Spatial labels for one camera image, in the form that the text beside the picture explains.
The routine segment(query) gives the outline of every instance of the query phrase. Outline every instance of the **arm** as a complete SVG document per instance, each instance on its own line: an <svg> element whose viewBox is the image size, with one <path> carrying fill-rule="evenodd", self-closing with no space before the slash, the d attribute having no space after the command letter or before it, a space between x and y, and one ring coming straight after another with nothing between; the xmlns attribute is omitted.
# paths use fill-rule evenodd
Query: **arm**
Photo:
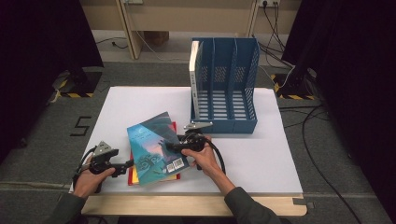
<svg viewBox="0 0 396 224"><path fill-rule="evenodd" d="M200 152L183 149L181 153L194 157L195 162L192 165L199 164L204 173L213 180L220 192L225 195L224 201L238 223L280 224L279 218L271 209L255 202L242 188L235 187L219 168L213 149L208 143Z"/></svg>
<svg viewBox="0 0 396 224"><path fill-rule="evenodd" d="M110 168L99 175L94 175L89 170L83 171L78 178L73 193L65 193L61 196L52 214L44 221L44 224L75 222L88 197L94 194L99 184L106 177L112 175L115 170L115 168Z"/></svg>

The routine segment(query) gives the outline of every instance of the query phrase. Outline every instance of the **white table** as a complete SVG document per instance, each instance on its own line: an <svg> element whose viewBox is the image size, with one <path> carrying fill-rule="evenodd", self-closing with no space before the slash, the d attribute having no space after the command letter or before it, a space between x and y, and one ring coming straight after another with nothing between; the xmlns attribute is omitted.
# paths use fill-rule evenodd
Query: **white table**
<svg viewBox="0 0 396 224"><path fill-rule="evenodd" d="M303 190L272 90L255 89L258 118L253 134L212 134L224 159L227 176L259 203L280 216L303 216L306 206L295 204ZM164 111L177 123L177 133L190 122L190 87L113 87L109 90L87 149L105 141L120 150L111 162L129 160L126 129ZM83 213L89 215L230 216L215 184L196 169L176 181L148 187L128 186L128 175L108 178L102 192L91 196Z"/></svg>

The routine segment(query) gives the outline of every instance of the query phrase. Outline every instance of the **power outlet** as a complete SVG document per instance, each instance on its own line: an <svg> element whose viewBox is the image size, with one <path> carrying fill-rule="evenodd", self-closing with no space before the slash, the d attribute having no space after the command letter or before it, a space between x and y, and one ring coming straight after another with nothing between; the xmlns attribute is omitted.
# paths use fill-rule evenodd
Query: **power outlet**
<svg viewBox="0 0 396 224"><path fill-rule="evenodd" d="M276 4L278 6L280 4L280 0L265 0L265 1L267 1L267 7L275 7ZM264 2L264 0L259 1L259 7L262 7L263 2Z"/></svg>

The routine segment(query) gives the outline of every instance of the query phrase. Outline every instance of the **blue book cover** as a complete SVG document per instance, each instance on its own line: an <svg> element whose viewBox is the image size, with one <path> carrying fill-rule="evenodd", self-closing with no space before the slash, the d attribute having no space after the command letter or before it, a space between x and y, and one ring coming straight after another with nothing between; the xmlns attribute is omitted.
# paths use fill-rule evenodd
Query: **blue book cover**
<svg viewBox="0 0 396 224"><path fill-rule="evenodd" d="M168 112L127 128L134 165L141 186L160 181L190 167L181 153L165 143L179 143Z"/></svg>

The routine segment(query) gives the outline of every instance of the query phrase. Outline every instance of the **book barcode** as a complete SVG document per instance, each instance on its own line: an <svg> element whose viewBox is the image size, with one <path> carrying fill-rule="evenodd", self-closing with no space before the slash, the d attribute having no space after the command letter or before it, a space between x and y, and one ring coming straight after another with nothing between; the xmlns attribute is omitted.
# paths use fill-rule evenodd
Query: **book barcode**
<svg viewBox="0 0 396 224"><path fill-rule="evenodd" d="M181 158L173 161L173 164L174 164L176 170L184 166L184 162Z"/></svg>
<svg viewBox="0 0 396 224"><path fill-rule="evenodd" d="M173 163L168 164L166 166L166 169L168 170L168 173L172 173L172 172L174 172L176 170Z"/></svg>

